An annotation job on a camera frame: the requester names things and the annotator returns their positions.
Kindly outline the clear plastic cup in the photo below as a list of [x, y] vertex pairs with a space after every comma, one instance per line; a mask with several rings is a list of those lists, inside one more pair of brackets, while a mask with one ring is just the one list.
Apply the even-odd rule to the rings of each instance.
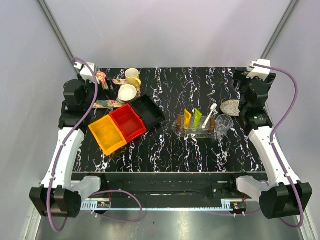
[[219, 115], [215, 120], [214, 134], [216, 138], [224, 137], [234, 126], [233, 119], [225, 114]]

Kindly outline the green toothpaste tube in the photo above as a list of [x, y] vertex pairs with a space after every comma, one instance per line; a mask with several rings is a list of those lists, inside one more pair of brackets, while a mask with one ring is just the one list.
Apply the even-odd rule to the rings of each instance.
[[197, 130], [199, 128], [201, 119], [202, 119], [202, 113], [196, 108], [194, 110], [194, 122], [193, 122], [194, 130]]

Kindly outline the yellow toothpaste tube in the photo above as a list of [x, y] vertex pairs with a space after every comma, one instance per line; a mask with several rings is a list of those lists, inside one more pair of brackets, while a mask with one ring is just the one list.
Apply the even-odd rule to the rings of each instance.
[[192, 119], [192, 114], [187, 109], [185, 109], [184, 110], [184, 129], [185, 130], [188, 130], [190, 128], [191, 119]]

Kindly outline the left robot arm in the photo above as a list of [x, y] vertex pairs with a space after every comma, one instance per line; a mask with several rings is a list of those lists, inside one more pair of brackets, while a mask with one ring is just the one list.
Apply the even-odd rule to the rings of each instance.
[[31, 188], [29, 198], [42, 217], [75, 218], [82, 203], [94, 194], [102, 198], [108, 185], [98, 176], [86, 176], [72, 185], [73, 167], [78, 150], [84, 141], [92, 115], [88, 112], [96, 100], [107, 99], [98, 79], [97, 65], [82, 64], [75, 59], [79, 70], [76, 79], [63, 86], [64, 101], [58, 122], [58, 140], [49, 169], [38, 187]]

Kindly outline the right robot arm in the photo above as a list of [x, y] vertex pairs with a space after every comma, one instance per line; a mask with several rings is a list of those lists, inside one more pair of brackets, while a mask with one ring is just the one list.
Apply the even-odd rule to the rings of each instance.
[[238, 121], [257, 150], [268, 182], [262, 183], [250, 175], [240, 176], [228, 184], [227, 192], [233, 198], [246, 194], [258, 202], [267, 219], [302, 218], [312, 187], [308, 182], [302, 183], [292, 170], [276, 138], [279, 125], [273, 125], [265, 109], [276, 72], [293, 78], [288, 72], [272, 67], [266, 59], [254, 60], [248, 68], [235, 70], [234, 86], [240, 92]]

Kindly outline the floral tray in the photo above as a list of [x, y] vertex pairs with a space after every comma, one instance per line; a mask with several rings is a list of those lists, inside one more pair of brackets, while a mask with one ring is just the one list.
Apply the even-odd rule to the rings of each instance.
[[127, 83], [126, 79], [107, 79], [98, 86], [94, 108], [120, 108], [141, 95], [142, 82], [136, 78]]

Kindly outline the orange patterned bowl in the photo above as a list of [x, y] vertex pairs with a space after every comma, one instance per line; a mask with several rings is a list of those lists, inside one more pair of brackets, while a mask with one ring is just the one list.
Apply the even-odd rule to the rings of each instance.
[[107, 75], [104, 72], [98, 71], [96, 73], [96, 77], [101, 83], [105, 83], [106, 82]]

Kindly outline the speckled round coaster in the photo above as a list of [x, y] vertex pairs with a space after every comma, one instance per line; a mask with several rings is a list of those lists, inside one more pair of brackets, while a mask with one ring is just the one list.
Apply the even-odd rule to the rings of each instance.
[[220, 110], [223, 114], [230, 117], [238, 117], [240, 115], [239, 106], [239, 100], [231, 99], [223, 102], [220, 106]]

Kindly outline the white bowl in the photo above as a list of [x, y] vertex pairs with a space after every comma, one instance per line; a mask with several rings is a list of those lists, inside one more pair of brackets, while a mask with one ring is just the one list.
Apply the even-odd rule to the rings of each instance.
[[138, 91], [133, 85], [124, 84], [119, 88], [117, 100], [122, 103], [127, 103], [134, 100], [137, 96]]

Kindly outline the yellow mug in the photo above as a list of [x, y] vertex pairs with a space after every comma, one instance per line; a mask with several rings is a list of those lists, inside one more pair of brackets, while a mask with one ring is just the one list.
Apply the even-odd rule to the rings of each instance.
[[129, 68], [125, 71], [126, 83], [136, 88], [140, 87], [142, 82], [140, 80], [140, 72], [136, 68]]

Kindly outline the yellow plastic bin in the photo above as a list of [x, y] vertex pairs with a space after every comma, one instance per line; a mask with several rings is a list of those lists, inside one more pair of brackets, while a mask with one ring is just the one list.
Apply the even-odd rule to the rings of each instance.
[[110, 156], [127, 144], [121, 130], [109, 115], [91, 123], [88, 127], [106, 156]]

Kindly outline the red plastic bin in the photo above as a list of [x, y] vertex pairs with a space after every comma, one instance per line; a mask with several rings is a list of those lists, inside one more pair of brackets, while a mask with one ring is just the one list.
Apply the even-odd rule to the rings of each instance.
[[147, 132], [142, 119], [128, 103], [112, 111], [109, 115], [121, 131], [127, 143]]

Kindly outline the black plastic bin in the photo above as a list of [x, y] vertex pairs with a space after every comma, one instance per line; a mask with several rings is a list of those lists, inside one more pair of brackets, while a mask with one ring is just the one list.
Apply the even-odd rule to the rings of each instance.
[[129, 103], [137, 115], [142, 119], [147, 130], [156, 127], [165, 120], [163, 111], [154, 101], [144, 94]]

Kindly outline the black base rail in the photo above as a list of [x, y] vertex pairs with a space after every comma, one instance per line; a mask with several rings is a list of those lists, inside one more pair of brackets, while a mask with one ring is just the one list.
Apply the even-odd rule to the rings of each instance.
[[101, 190], [123, 190], [134, 195], [145, 209], [209, 209], [221, 207], [222, 199], [241, 199], [236, 178], [245, 172], [74, 172], [72, 181], [101, 178]]

